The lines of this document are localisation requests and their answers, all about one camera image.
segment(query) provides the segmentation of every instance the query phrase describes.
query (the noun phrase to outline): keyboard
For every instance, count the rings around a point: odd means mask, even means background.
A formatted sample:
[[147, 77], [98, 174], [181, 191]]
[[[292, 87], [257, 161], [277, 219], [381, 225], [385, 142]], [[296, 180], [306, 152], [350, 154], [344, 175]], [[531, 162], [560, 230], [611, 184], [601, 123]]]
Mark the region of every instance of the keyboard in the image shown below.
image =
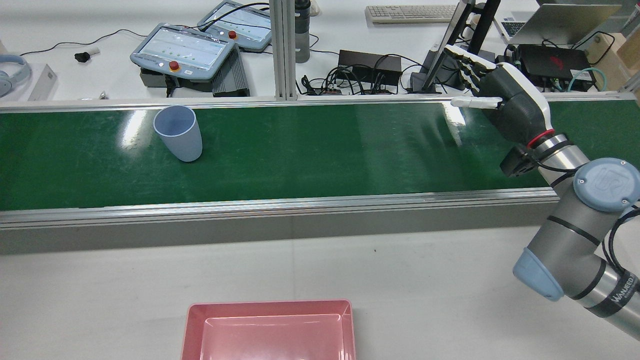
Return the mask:
[[526, 22], [513, 22], [513, 21], [502, 22], [502, 26], [507, 31], [507, 35], [509, 35], [510, 37], [515, 35], [518, 32], [518, 30], [520, 30], [522, 26], [524, 26], [524, 24], [526, 24]]
[[449, 22], [457, 5], [367, 6], [365, 15], [374, 24]]

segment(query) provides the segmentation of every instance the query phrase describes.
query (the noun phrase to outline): tablet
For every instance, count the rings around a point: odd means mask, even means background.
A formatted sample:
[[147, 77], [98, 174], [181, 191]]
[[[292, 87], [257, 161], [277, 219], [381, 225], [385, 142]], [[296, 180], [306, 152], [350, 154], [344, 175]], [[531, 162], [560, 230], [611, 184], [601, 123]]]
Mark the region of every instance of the tablet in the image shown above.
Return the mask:
[[235, 42], [169, 24], [158, 24], [130, 55], [138, 66], [189, 80], [213, 78]]
[[233, 40], [242, 49], [263, 51], [271, 42], [271, 17], [268, 12], [242, 8], [212, 23], [240, 6], [242, 4], [230, 0], [223, 1], [198, 22], [198, 28], [221, 38], [229, 38], [229, 31], [235, 31], [236, 37]]

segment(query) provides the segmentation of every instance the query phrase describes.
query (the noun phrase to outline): green conveyor belt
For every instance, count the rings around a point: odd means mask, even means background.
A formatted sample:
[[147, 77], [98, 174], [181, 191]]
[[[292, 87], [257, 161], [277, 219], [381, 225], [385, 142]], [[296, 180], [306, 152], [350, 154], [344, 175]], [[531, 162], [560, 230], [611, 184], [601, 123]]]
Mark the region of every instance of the green conveyor belt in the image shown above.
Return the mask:
[[[590, 158], [640, 165], [634, 101], [552, 102]], [[0, 211], [546, 186], [506, 178], [511, 144], [477, 110], [433, 102], [196, 110], [204, 151], [169, 153], [157, 110], [0, 114]]]

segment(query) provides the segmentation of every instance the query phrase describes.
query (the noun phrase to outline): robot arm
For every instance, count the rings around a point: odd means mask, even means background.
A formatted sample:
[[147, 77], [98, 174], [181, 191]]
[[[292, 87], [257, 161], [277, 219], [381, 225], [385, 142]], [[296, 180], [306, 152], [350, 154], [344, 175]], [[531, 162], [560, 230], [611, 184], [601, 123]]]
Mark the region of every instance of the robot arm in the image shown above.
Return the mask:
[[493, 100], [497, 106], [483, 111], [504, 138], [518, 144], [514, 157], [528, 162], [515, 174], [537, 166], [561, 198], [524, 249], [514, 275], [552, 301], [564, 295], [576, 300], [640, 340], [638, 278], [594, 254], [640, 198], [640, 172], [619, 159], [589, 161], [565, 135], [555, 134], [546, 99], [514, 66], [496, 65], [451, 45], [445, 51], [459, 61], [461, 77], [475, 96], [499, 98]]

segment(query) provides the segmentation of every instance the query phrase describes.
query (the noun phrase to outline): red ring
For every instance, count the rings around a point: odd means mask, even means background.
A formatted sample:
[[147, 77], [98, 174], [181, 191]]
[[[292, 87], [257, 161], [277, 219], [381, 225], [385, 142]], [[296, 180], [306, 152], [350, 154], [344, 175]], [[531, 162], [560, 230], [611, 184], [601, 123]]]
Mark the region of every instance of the red ring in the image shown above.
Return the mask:
[[528, 148], [528, 149], [531, 149], [531, 145], [533, 145], [533, 143], [534, 143], [534, 142], [538, 141], [542, 136], [545, 136], [545, 135], [549, 135], [549, 134], [553, 134], [553, 133], [555, 133], [555, 131], [556, 131], [556, 130], [549, 129], [549, 130], [545, 131], [544, 133], [542, 133], [542, 134], [540, 134], [540, 135], [536, 136], [535, 138], [533, 138], [533, 140], [531, 140], [531, 141], [527, 144], [527, 148]]

